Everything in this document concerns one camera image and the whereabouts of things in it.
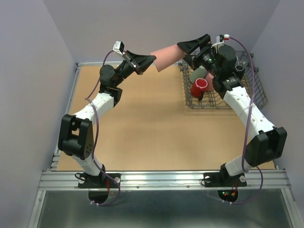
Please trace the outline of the pink cup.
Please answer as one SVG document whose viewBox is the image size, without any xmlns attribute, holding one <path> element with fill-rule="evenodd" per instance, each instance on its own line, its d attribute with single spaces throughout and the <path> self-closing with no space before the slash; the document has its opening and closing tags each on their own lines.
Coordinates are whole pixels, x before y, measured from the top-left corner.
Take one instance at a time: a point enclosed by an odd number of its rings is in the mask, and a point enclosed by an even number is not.
<svg viewBox="0 0 304 228">
<path fill-rule="evenodd" d="M 176 44 L 151 52 L 151 55 L 156 57 L 154 64 L 158 72 L 163 71 L 185 57 L 184 51 Z"/>
<path fill-rule="evenodd" d="M 211 74 L 211 73 L 208 73 L 206 76 L 205 76 L 205 80 L 207 81 L 207 88 L 206 88 L 206 91 L 207 92 L 211 92 L 214 90 L 214 87 L 213 87 L 213 78 L 214 76 Z"/>
</svg>

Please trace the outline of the green plastic cup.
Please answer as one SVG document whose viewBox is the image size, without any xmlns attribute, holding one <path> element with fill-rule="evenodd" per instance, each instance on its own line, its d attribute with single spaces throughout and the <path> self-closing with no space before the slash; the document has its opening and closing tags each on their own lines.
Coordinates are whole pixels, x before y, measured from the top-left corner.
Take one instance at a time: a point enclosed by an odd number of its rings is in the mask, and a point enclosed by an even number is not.
<svg viewBox="0 0 304 228">
<path fill-rule="evenodd" d="M 194 83 L 198 78 L 205 78 L 206 75 L 206 69 L 205 68 L 197 68 L 192 72 L 189 79 L 191 83 Z"/>
</svg>

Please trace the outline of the red mug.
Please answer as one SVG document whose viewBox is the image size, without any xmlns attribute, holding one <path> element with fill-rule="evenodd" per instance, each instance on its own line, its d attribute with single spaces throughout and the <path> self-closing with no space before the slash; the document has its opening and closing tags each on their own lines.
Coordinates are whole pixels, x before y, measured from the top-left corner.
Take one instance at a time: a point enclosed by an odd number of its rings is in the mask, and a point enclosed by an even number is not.
<svg viewBox="0 0 304 228">
<path fill-rule="evenodd" d="M 204 78 L 197 78 L 190 89 L 190 93 L 193 97 L 201 101 L 204 97 L 204 93 L 207 91 L 208 82 Z"/>
</svg>

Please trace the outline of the black mug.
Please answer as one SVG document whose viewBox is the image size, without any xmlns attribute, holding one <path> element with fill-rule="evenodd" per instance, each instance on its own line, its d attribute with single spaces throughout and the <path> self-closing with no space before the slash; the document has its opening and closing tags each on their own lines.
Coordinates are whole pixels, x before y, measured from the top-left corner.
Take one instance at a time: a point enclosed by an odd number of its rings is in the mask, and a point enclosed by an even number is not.
<svg viewBox="0 0 304 228">
<path fill-rule="evenodd" d="M 241 80 L 244 76 L 245 69 L 242 64 L 235 65 L 235 74 Z"/>
</svg>

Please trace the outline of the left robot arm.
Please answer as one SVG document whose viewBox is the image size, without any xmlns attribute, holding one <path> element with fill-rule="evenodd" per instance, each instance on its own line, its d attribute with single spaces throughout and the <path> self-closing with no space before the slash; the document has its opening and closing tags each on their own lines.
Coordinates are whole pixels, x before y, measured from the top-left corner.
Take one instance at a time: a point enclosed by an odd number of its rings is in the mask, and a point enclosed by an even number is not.
<svg viewBox="0 0 304 228">
<path fill-rule="evenodd" d="M 87 97 L 88 105 L 61 120 L 58 149 L 77 161 L 95 187 L 103 186 L 106 176 L 94 155 L 99 132 L 94 132 L 93 126 L 99 126 L 99 118 L 120 101 L 123 91 L 118 86 L 132 73 L 142 75 L 156 60 L 154 55 L 137 55 L 128 50 L 121 54 L 123 61 L 118 67 L 103 64 L 100 68 L 96 97 Z"/>
</svg>

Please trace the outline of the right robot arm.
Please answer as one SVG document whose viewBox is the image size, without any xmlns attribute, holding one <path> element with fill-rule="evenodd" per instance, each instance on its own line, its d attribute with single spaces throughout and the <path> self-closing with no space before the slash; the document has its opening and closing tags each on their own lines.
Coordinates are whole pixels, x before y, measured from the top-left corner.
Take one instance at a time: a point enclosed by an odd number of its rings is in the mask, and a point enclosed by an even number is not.
<svg viewBox="0 0 304 228">
<path fill-rule="evenodd" d="M 210 35 L 205 34 L 177 44 L 193 70 L 203 66 L 213 75 L 215 91 L 246 127 L 242 154 L 221 165 L 219 172 L 211 173 L 207 185 L 230 186 L 250 169 L 280 158 L 287 138 L 285 128 L 267 120 L 254 104 L 254 96 L 247 94 L 242 82 L 244 65 L 238 61 L 235 49 L 224 43 L 228 39 L 228 34 L 220 35 L 219 42 L 212 44 Z"/>
</svg>

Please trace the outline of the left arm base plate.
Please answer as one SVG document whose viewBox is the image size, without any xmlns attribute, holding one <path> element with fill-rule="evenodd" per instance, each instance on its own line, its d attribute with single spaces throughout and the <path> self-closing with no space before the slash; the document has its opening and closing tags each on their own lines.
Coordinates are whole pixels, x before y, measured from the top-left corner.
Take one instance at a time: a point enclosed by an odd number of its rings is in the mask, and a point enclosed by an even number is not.
<svg viewBox="0 0 304 228">
<path fill-rule="evenodd" d="M 100 173 L 98 176 L 92 176 L 87 173 L 77 172 L 75 178 L 78 180 L 78 188 L 80 189 L 117 189 L 117 184 L 120 184 L 120 173 L 110 173 L 110 177 L 106 177 Z"/>
</svg>

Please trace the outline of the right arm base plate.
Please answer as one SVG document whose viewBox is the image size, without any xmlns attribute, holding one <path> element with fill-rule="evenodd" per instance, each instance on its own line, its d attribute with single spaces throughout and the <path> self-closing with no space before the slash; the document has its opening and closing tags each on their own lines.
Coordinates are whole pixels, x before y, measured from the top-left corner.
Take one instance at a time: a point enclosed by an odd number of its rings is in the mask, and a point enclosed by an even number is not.
<svg viewBox="0 0 304 228">
<path fill-rule="evenodd" d="M 200 183 L 207 188 L 247 186 L 244 173 L 236 176 L 229 176 L 228 174 L 221 172 L 206 172 L 203 174 L 203 179 L 200 181 Z"/>
</svg>

